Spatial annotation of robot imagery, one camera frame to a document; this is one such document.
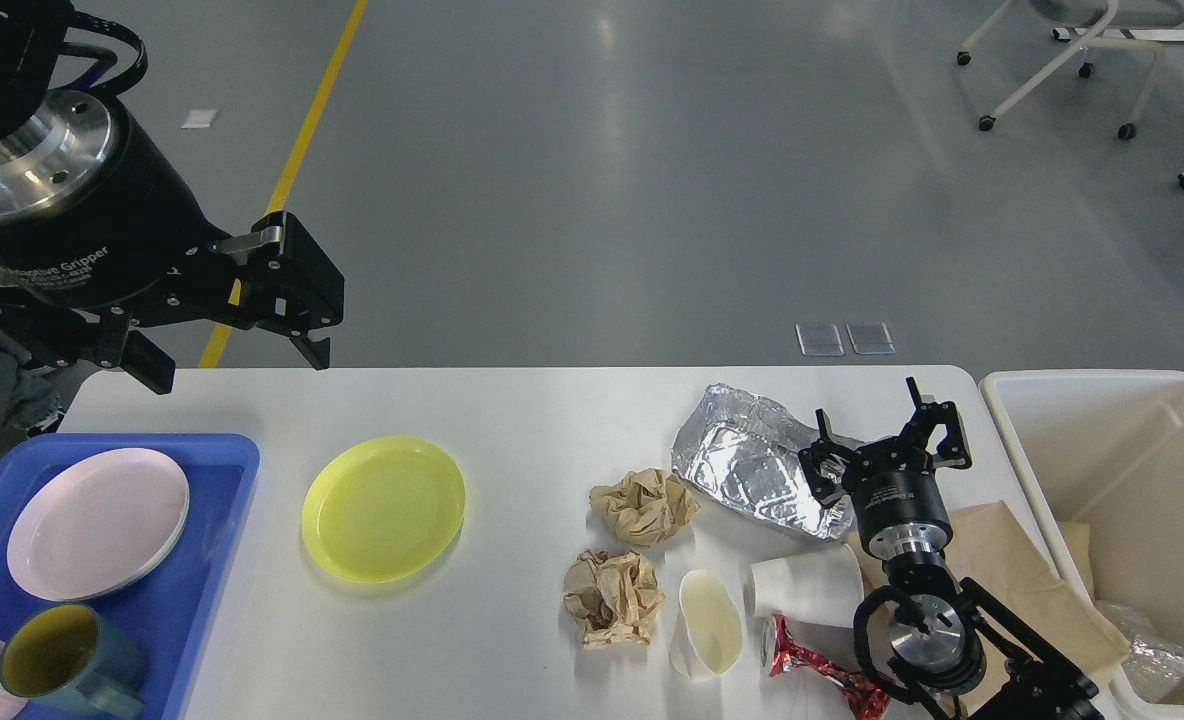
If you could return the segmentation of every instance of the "white plate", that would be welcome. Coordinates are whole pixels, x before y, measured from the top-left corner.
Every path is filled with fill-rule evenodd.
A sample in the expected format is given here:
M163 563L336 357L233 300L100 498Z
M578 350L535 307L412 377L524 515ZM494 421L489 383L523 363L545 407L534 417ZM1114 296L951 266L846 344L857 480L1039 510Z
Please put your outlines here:
M156 450L122 446L86 457L24 507L6 546L9 574L43 600L118 591L170 554L188 500L182 468Z

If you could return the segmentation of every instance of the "yellow floor line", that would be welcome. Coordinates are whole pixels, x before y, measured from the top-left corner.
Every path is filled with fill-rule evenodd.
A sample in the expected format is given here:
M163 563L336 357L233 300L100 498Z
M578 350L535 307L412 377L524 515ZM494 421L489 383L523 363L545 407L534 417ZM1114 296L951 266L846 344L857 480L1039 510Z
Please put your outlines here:
M368 0L356 0L353 12L348 15L345 32L339 37L339 45L335 45L335 53L330 56L330 64L326 65L326 73L321 77L321 85L317 85L317 95L313 97L313 104L308 107L308 115L303 118L303 127L300 135L294 139L294 147L290 156L285 160L285 167L281 168L281 179L272 191L272 199L268 200L266 213L276 213L285 207L285 200L290 197L290 188L294 187L294 179L300 173L303 158L308 154L308 146L313 142L313 134L317 131L317 123L321 122L321 112L326 109L326 102L330 99L330 91L335 88L335 78L339 77L339 69L345 64L353 36L356 34L356 26L360 17L365 13L365 5ZM227 302L232 306L239 304L242 300L242 283L232 284L232 295ZM214 324L210 333L210 341L205 343L205 352L200 356L198 366L200 368L217 368L218 361L223 359L223 348L227 347L227 338L232 334L232 328L227 324Z

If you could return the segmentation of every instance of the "white table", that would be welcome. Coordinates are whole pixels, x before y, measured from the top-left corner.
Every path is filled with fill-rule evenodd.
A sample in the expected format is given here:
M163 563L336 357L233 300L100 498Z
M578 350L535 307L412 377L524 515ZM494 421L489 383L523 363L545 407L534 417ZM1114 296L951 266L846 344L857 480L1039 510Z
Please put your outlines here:
M926 396L961 410L974 464L939 472L948 507L1004 500L1045 551L973 379L948 366L181 369L165 397L124 374L99 373L62 429L237 432L258 443L257 491L189 719L843 720L849 711L819 676L766 679L758 622L723 679L689 683L668 661L687 570L715 571L740 600L748 562L803 552L806 539L704 501L693 529L644 551L668 596L651 647L580 650L561 609L561 578L584 548L620 549L588 510L588 488L629 470L668 468L676 429L707 384L776 398L806 422L822 406L836 432L876 439L909 418L908 374ZM307 559L300 503L326 462L386 433L427 438L458 461L466 514L458 541L432 568L399 589L349 594ZM886 716L925 714L897 706Z

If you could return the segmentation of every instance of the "blue tray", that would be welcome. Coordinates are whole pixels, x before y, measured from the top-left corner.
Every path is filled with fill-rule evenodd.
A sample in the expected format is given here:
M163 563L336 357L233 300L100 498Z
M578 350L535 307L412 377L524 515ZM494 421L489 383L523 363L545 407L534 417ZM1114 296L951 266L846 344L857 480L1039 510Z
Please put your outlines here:
M188 700L191 680L210 628L223 576L255 491L259 451L234 433L50 433L13 448L0 464L0 638L54 605L25 593L9 577L6 542L24 506L54 475L117 446L148 446L170 456L188 475L191 503L179 544L146 578L89 605L148 651L148 679L139 720L173 720ZM21 720L66 719L30 702Z

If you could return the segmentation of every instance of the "gray floor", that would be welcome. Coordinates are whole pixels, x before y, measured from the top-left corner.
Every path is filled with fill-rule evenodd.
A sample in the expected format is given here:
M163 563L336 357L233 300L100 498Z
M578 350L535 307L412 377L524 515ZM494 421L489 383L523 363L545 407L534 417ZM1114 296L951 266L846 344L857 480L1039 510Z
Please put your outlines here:
M147 38L127 104L211 218L257 219L350 4L81 6ZM993 7L372 0L289 204L348 275L335 365L1184 369L1184 46L1128 143L1113 51L979 133L1062 47L1022 9L957 68ZM807 359L804 320L897 354Z

